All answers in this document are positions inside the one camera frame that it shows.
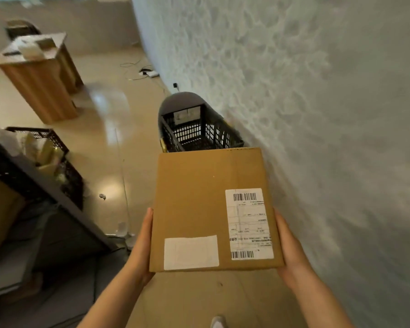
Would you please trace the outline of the wooden desk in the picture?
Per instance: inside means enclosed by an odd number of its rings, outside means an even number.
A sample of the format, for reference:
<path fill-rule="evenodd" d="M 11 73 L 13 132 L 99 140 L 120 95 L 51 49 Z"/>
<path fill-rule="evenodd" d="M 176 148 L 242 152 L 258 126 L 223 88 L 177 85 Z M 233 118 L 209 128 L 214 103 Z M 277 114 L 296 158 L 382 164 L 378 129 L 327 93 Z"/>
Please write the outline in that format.
<path fill-rule="evenodd" d="M 40 120 L 51 125 L 78 117 L 72 100 L 83 81 L 66 48 L 67 33 L 44 34 L 53 38 L 56 51 L 45 59 L 25 59 L 10 50 L 12 42 L 0 51 L 0 70 L 8 77 Z"/>

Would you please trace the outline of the black office chair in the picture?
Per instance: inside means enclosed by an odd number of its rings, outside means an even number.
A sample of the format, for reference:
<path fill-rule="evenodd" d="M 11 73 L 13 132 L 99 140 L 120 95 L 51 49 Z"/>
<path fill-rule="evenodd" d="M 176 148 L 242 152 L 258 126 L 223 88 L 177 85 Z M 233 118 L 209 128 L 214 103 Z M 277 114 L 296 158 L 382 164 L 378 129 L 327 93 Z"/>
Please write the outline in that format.
<path fill-rule="evenodd" d="M 41 35 L 38 27 L 22 19 L 7 20 L 5 32 L 10 41 L 14 41 L 18 37 Z"/>

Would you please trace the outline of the empty black plastic crate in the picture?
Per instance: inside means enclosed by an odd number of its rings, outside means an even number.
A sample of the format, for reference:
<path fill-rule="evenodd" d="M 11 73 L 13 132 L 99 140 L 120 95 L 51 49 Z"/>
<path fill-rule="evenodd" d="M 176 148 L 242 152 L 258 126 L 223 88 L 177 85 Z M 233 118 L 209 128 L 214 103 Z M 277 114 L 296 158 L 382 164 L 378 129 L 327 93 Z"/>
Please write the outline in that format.
<path fill-rule="evenodd" d="M 205 104 L 161 115 L 159 128 L 169 153 L 244 147 L 238 132 Z"/>

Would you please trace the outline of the yellow packets in crate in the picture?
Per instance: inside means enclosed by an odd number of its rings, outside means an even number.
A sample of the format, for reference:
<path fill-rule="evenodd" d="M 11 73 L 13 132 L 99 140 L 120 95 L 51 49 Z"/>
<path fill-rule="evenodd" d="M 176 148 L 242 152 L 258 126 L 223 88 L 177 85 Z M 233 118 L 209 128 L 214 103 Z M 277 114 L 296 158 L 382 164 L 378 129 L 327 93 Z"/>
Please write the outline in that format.
<path fill-rule="evenodd" d="M 20 145 L 23 155 L 45 176 L 55 177 L 65 152 L 56 147 L 49 138 L 35 138 L 32 133 L 23 132 Z"/>

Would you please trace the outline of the grey round chair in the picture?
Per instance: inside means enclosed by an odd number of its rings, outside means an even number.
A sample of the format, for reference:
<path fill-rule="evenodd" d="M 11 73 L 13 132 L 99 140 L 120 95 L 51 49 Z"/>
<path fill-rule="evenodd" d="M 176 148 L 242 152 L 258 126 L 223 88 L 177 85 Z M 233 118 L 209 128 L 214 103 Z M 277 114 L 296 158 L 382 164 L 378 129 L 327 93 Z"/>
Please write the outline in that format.
<path fill-rule="evenodd" d="M 177 92 L 166 97 L 158 110 L 157 120 L 159 137 L 163 136 L 163 125 L 159 120 L 160 116 L 179 110 L 193 108 L 202 104 L 208 108 L 211 108 L 210 104 L 205 99 L 193 92 Z"/>

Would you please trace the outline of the white floor stand base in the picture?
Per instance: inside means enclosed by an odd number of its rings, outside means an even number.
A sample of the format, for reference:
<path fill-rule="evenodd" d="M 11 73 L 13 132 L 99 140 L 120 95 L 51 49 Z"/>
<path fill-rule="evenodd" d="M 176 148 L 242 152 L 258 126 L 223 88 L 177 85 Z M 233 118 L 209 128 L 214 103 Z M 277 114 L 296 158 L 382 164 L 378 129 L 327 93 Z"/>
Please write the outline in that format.
<path fill-rule="evenodd" d="M 129 232 L 126 222 L 120 222 L 111 237 L 119 248 L 125 248 L 128 251 L 131 251 L 136 243 L 136 235 Z"/>

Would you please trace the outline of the black plastic crate with goods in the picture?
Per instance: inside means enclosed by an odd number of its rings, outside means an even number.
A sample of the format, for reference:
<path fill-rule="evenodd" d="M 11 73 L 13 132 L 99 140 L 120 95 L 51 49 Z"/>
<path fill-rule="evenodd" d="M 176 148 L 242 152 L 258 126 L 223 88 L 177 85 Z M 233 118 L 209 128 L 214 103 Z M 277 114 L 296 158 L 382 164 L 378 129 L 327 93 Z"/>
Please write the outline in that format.
<path fill-rule="evenodd" d="M 64 153 L 59 164 L 59 174 L 65 177 L 65 181 L 60 185 L 61 191 L 69 197 L 73 203 L 82 211 L 83 210 L 83 192 L 84 181 L 80 173 L 68 160 L 67 155 L 70 152 L 68 147 L 60 139 L 52 128 L 33 128 L 33 127 L 6 127 L 10 132 L 29 132 L 36 139 L 48 138 L 53 142 L 55 148 L 59 148 Z"/>

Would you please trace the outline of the person's right forearm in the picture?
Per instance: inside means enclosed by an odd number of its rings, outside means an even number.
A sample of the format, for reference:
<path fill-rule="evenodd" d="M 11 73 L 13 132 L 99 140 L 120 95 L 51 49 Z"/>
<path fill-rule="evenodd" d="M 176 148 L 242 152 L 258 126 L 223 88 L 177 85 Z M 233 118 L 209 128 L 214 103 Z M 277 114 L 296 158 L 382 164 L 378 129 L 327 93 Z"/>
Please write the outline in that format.
<path fill-rule="evenodd" d="M 308 328 L 355 328 L 331 289 L 312 270 L 296 270 L 292 291 Z"/>

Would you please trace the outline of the person's left hand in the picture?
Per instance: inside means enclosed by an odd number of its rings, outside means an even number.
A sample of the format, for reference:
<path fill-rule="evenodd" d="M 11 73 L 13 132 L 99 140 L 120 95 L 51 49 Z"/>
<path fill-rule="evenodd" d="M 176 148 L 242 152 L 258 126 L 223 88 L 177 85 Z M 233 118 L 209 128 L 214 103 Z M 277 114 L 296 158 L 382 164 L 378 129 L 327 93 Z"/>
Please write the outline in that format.
<path fill-rule="evenodd" d="M 137 290 L 142 290 L 155 274 L 149 270 L 150 252 L 151 248 L 150 251 L 139 251 L 137 237 L 136 243 L 125 265 L 127 276 L 134 282 Z"/>

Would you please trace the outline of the brown cardboard box with labels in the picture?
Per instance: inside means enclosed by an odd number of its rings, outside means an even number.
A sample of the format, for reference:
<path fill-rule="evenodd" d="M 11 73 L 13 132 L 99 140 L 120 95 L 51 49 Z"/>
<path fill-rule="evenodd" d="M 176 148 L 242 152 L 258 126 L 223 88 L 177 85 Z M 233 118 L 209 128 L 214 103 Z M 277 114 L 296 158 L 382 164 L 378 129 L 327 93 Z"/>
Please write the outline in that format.
<path fill-rule="evenodd" d="M 260 148 L 159 155 L 151 272 L 284 266 Z"/>

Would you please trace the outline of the person's left forearm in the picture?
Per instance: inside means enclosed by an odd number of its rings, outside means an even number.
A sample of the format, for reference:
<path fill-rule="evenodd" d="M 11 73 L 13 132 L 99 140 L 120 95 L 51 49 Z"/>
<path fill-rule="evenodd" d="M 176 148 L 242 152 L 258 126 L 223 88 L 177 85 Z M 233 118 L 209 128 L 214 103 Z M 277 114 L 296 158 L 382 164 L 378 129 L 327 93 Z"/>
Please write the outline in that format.
<path fill-rule="evenodd" d="M 143 274 L 125 266 L 100 294 L 77 328 L 126 328 L 144 289 Z"/>

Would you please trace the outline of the grey metal shelf rack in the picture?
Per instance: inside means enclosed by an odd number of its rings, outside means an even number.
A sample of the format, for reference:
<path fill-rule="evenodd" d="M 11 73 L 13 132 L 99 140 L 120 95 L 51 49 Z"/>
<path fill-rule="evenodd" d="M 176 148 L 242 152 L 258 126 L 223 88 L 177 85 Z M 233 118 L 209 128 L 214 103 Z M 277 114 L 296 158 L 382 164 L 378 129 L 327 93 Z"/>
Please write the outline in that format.
<path fill-rule="evenodd" d="M 0 182 L 26 202 L 0 247 L 0 296 L 22 287 L 35 272 L 117 249 L 58 184 L 22 154 L 16 136 L 1 128 Z"/>

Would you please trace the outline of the white device on desk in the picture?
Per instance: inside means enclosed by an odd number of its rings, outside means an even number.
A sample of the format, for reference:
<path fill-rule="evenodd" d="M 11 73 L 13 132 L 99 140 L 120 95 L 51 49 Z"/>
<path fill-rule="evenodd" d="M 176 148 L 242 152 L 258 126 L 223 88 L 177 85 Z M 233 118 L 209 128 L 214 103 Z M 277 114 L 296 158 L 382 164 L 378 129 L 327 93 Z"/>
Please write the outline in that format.
<path fill-rule="evenodd" d="M 56 51 L 57 45 L 48 35 L 30 35 L 16 38 L 10 47 L 12 52 L 25 59 L 45 59 L 47 52 Z"/>

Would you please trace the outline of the person's right hand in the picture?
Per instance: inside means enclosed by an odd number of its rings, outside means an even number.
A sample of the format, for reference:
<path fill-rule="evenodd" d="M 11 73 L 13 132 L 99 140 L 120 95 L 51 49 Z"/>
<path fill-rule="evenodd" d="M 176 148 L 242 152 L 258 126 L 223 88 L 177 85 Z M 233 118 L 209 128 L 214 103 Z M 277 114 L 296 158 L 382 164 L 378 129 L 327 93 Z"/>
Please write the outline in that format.
<path fill-rule="evenodd" d="M 308 276 L 312 276 L 315 272 L 303 250 L 301 242 L 296 236 L 294 237 L 295 253 L 283 254 L 284 267 L 278 268 L 278 273 L 285 284 L 294 293 L 297 293 L 300 286 L 306 283 Z"/>

